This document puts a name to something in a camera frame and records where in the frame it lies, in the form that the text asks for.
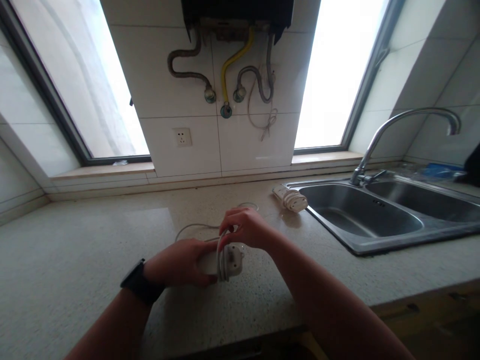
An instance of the stainless steel sink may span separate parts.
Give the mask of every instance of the stainless steel sink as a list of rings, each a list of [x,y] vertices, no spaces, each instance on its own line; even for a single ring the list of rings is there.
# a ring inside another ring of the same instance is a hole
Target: stainless steel sink
[[[423,227],[422,222],[408,212],[347,185],[304,187],[300,193],[322,218],[354,235],[380,238],[411,233]]]
[[[452,222],[480,221],[480,206],[405,182],[374,182],[367,190],[416,212]]]
[[[480,198],[401,177],[355,186],[349,179],[285,184],[355,255],[480,233]]]

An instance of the hand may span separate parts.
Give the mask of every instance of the hand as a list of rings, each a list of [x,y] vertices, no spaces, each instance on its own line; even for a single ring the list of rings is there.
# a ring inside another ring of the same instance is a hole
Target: hand
[[[237,225],[238,228],[235,232],[232,232],[234,225]],[[225,229],[229,229],[231,232],[225,234],[221,239],[220,249],[223,249],[227,244],[238,242],[251,248],[266,250],[272,240],[274,241],[278,236],[282,236],[251,207],[236,207],[228,210],[220,225],[219,235]]]
[[[143,273],[149,281],[167,287],[190,284],[205,288],[216,283],[217,277],[202,274],[197,262],[216,250],[216,241],[179,240],[149,259]]]

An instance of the smartwatch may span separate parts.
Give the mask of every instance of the smartwatch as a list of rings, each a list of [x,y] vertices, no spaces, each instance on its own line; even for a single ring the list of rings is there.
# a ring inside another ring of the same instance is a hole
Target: smartwatch
[[[144,276],[144,263],[143,258],[135,264],[120,283],[120,287],[130,289],[137,298],[150,306],[160,297],[165,290],[165,285],[156,285],[147,280]]]

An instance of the speckled countertop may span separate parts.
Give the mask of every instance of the speckled countertop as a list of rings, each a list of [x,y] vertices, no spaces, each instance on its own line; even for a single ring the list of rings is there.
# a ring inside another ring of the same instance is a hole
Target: speckled countertop
[[[0,358],[64,357],[138,259],[171,244],[184,225],[217,225],[243,202],[258,204],[268,223],[369,306],[480,278],[480,235],[355,257],[306,211],[280,208],[271,189],[286,181],[54,202],[0,227]],[[184,235],[206,239],[213,232]],[[142,356],[191,354],[301,324],[272,260],[248,248],[242,274],[230,283],[165,291],[148,320]]]

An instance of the chrome faucet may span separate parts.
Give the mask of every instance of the chrome faucet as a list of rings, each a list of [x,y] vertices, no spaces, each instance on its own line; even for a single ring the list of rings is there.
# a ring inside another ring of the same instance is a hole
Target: chrome faucet
[[[351,175],[350,178],[350,184],[358,186],[360,185],[360,182],[371,182],[375,179],[377,179],[379,176],[385,174],[384,171],[382,171],[380,174],[377,174],[376,176],[366,176],[365,175],[365,167],[367,166],[367,163],[370,160],[370,157],[372,156],[372,153],[374,152],[375,147],[379,143],[380,138],[382,137],[383,133],[387,128],[396,123],[398,120],[407,118],[409,116],[413,115],[418,115],[418,114],[434,114],[434,115],[439,115],[441,117],[444,117],[445,119],[448,120],[448,132],[447,135],[457,135],[460,133],[460,127],[462,125],[462,122],[460,121],[459,116],[454,113],[453,111],[450,111],[445,108],[441,107],[421,107],[413,110],[408,110],[405,112],[402,112],[398,115],[395,115],[391,119],[389,119],[387,122],[385,122],[382,126],[378,128],[376,131],[375,135],[373,135],[373,139],[370,142],[370,145],[368,145],[368,149],[366,150],[365,155],[363,155],[363,158],[360,161],[360,164],[357,166],[353,174]]]

